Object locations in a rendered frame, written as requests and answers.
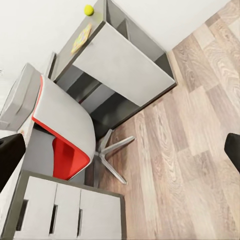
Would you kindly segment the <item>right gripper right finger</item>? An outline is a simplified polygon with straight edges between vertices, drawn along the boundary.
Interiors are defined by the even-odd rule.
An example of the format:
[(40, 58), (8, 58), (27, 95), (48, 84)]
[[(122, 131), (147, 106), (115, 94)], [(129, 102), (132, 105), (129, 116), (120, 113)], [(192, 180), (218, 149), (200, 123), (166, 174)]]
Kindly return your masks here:
[(228, 133), (224, 151), (240, 173), (240, 135)]

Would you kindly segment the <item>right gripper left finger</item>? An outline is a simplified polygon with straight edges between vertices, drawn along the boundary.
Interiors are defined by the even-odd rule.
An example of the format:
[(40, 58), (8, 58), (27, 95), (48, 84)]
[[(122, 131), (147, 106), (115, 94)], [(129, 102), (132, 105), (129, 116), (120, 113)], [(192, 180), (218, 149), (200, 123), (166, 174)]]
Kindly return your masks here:
[(0, 193), (26, 153), (22, 132), (0, 138)]

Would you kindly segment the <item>toy box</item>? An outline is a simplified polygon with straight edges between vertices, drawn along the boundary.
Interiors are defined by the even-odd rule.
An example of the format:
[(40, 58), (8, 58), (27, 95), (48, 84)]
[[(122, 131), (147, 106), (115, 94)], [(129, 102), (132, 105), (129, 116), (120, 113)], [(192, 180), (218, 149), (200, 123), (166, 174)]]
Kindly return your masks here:
[(35, 109), (42, 73), (29, 62), (13, 84), (0, 112), (0, 130), (15, 134)]

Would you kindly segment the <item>tennis ball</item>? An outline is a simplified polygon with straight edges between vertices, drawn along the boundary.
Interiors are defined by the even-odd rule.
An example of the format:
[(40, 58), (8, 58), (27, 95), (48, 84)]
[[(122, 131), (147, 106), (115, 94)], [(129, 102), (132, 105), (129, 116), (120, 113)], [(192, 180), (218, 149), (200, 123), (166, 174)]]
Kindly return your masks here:
[(86, 16), (92, 16), (94, 14), (94, 8), (93, 6), (91, 5), (87, 5), (85, 8), (84, 8), (84, 13)]

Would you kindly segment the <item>jigsaw puzzle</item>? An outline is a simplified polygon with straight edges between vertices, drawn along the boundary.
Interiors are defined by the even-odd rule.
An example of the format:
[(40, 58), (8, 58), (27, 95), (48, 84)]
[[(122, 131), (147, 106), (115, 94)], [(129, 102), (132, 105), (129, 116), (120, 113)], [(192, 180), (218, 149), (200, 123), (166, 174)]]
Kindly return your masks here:
[(73, 55), (86, 41), (92, 27), (92, 22), (87, 26), (87, 28), (78, 36), (78, 39), (74, 42), (73, 48), (71, 50), (71, 55)]

